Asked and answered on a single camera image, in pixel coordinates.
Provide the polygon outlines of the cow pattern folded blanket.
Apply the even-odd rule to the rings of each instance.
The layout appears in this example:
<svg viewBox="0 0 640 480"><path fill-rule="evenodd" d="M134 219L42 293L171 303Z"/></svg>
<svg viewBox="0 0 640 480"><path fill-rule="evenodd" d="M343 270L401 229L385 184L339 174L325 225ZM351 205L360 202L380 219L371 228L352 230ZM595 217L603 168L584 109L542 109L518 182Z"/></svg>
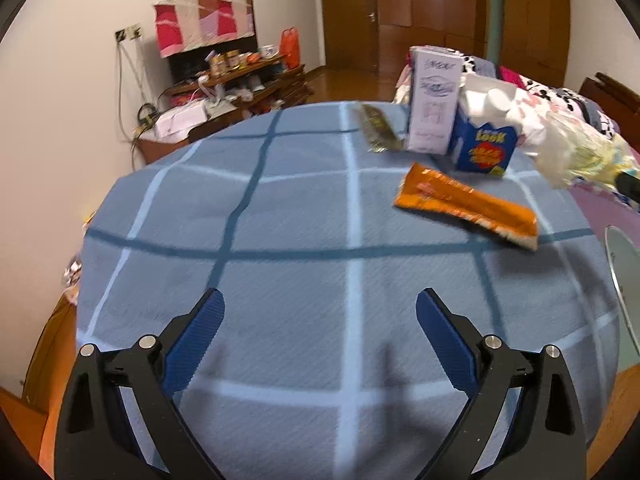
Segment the cow pattern folded blanket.
<svg viewBox="0 0 640 480"><path fill-rule="evenodd" d="M574 90L548 87L546 84L484 58L467 55L460 51L457 51L457 54L461 54L463 58L463 73L473 73L515 84L518 87L516 92L518 99L530 107L538 108L541 116L544 116L548 110L562 112L583 120L608 138L612 138L615 133L620 133L620 126L605 114L599 104Z"/></svg>

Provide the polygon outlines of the wooden tv stand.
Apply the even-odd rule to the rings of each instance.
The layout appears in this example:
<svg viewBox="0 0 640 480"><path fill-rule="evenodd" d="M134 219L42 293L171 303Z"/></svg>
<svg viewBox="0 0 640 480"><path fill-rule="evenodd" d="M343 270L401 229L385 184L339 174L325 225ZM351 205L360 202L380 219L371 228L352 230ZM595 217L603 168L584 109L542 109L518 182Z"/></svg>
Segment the wooden tv stand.
<svg viewBox="0 0 640 480"><path fill-rule="evenodd" d="M288 70L283 59L282 55L262 58L220 76L204 73L190 84L169 88L164 95L169 100L168 110L203 100L208 121L193 128L186 140L160 143L154 139L153 127L157 118L168 110L156 113L139 110L142 125L134 135L134 147L146 164L152 164L178 148L203 140L242 120L305 104L314 94L305 66Z"/></svg>

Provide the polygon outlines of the red plastic bag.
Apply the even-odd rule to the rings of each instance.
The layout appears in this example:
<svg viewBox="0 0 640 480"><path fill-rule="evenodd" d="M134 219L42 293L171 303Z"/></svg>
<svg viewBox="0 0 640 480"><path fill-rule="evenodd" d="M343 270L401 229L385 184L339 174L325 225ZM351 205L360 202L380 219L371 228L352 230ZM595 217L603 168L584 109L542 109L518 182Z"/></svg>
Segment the red plastic bag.
<svg viewBox="0 0 640 480"><path fill-rule="evenodd" d="M282 32L279 51L284 56L283 61L288 70L294 70L300 65L299 33L296 27Z"/></svg>

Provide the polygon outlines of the orange snack sachets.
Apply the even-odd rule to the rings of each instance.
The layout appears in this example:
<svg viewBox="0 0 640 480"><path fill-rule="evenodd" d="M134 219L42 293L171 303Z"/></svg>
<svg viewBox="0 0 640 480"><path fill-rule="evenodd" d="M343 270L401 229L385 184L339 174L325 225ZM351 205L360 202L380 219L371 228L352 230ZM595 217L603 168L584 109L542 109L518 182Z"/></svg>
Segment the orange snack sachets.
<svg viewBox="0 0 640 480"><path fill-rule="evenodd" d="M420 164L413 164L405 175L394 206L471 222L532 252L539 245L537 217L531 209L471 188Z"/></svg>

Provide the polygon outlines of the blue plaid tablecloth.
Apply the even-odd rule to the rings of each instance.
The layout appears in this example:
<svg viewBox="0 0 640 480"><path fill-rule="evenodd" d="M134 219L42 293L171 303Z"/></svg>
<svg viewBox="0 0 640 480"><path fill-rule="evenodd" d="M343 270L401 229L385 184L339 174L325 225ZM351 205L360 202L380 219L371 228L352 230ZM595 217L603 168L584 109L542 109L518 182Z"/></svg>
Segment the blue plaid tablecloth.
<svg viewBox="0 0 640 480"><path fill-rule="evenodd" d="M77 339L126 348L224 295L224 322L178 408L229 479L412 479L465 401L416 297L515 349L558 346L585 432L617 368L605 252L573 196L515 153L466 177L530 208L534 252L394 205L412 153L373 153L350 103L239 124L119 179L84 240Z"/></svg>

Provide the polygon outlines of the wooden room door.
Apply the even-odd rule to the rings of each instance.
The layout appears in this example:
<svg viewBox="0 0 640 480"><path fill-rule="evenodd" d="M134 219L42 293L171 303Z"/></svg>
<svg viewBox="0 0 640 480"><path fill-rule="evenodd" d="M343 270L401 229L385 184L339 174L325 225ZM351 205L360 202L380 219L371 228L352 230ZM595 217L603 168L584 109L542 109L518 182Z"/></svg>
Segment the wooden room door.
<svg viewBox="0 0 640 480"><path fill-rule="evenodd" d="M378 0L321 0L326 65L378 71Z"/></svg>

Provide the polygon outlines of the yellow white plastic bag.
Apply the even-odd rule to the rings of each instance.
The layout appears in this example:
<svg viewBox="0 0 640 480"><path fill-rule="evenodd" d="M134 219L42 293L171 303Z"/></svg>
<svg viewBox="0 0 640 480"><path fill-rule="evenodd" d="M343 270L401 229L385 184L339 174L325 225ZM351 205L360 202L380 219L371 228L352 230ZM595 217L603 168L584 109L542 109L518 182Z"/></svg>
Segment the yellow white plastic bag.
<svg viewBox="0 0 640 480"><path fill-rule="evenodd" d="M621 174L638 179L638 160L618 133L606 136L561 113L548 112L542 123L544 138L538 144L534 164L555 188L569 188L580 181L614 192Z"/></svg>

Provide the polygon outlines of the dark green snack packet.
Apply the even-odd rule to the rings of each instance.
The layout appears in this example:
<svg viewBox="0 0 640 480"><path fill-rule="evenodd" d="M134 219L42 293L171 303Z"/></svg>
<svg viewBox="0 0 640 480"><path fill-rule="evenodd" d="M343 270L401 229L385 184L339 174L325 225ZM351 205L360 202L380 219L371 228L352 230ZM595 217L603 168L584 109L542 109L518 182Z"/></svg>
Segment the dark green snack packet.
<svg viewBox="0 0 640 480"><path fill-rule="evenodd" d="M404 149L390 121L380 108L358 102L355 104L354 112L370 152L400 152Z"/></svg>

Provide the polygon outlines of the white papers on stand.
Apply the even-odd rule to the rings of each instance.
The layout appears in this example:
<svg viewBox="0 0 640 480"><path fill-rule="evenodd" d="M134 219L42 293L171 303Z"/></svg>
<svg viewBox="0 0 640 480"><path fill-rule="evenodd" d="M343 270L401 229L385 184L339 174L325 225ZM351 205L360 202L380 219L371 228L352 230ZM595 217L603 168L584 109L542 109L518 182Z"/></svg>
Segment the white papers on stand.
<svg viewBox="0 0 640 480"><path fill-rule="evenodd" d="M160 143L178 143L186 140L193 128L207 121L203 100L174 107L157 118L153 127L154 139Z"/></svg>

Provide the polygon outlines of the television with patchwork cover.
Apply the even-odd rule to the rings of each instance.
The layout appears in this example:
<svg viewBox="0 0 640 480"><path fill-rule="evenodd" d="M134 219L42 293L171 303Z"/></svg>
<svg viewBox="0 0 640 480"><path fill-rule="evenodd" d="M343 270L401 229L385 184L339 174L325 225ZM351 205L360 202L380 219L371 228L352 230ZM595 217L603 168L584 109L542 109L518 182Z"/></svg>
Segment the television with patchwork cover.
<svg viewBox="0 0 640 480"><path fill-rule="evenodd" d="M164 0L153 8L160 57L173 82L208 70L212 52L258 50L254 0Z"/></svg>

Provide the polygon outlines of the blue Look milk carton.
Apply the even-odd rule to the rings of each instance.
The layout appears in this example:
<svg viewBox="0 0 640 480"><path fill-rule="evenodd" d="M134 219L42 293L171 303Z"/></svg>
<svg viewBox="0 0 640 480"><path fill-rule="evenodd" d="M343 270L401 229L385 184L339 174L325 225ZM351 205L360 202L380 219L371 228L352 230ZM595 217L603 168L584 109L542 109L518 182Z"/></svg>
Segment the blue Look milk carton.
<svg viewBox="0 0 640 480"><path fill-rule="evenodd" d="M503 176L522 133L510 111L517 86L477 74L466 74L460 88L449 143L454 169Z"/></svg>

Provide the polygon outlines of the purple bed sheet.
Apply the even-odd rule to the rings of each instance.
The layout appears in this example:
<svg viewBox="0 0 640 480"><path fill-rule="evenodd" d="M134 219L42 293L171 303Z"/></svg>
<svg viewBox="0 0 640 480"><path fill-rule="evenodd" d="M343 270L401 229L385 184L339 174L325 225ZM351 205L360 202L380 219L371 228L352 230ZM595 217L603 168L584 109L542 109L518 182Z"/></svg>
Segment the purple bed sheet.
<svg viewBox="0 0 640 480"><path fill-rule="evenodd" d="M616 226L636 246L639 246L640 216L638 212L634 212L616 200L609 200L584 188L570 188L570 194L601 243L604 243L605 228Z"/></svg>

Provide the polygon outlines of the white tall milk carton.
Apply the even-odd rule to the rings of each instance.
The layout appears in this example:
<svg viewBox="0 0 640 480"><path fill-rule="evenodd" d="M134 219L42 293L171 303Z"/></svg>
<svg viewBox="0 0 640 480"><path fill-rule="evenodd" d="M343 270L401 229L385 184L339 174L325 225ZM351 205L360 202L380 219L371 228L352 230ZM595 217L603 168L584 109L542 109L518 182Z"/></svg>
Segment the white tall milk carton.
<svg viewBox="0 0 640 480"><path fill-rule="evenodd" d="M410 49L411 80L405 148L445 155L454 128L463 55L440 47Z"/></svg>

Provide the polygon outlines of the wooden bed frame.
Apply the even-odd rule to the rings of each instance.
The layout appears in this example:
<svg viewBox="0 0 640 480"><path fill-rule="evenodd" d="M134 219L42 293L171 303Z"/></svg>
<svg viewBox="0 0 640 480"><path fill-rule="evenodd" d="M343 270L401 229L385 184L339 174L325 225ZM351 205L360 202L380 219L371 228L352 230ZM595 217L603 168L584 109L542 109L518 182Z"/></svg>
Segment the wooden bed frame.
<svg viewBox="0 0 640 480"><path fill-rule="evenodd" d="M640 148L640 96L604 73L582 82L579 93L600 105L620 127L620 135L636 151Z"/></svg>

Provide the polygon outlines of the brown wooden wardrobe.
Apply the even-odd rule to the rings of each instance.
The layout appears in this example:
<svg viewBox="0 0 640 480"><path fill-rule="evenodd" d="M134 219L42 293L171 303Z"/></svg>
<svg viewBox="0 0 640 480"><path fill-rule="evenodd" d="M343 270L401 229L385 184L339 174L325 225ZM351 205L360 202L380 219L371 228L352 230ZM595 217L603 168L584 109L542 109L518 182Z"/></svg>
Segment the brown wooden wardrobe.
<svg viewBox="0 0 640 480"><path fill-rule="evenodd" d="M564 84L570 0L502 0L498 63L553 87ZM410 47L486 58L490 0L378 0L378 72L396 78Z"/></svg>

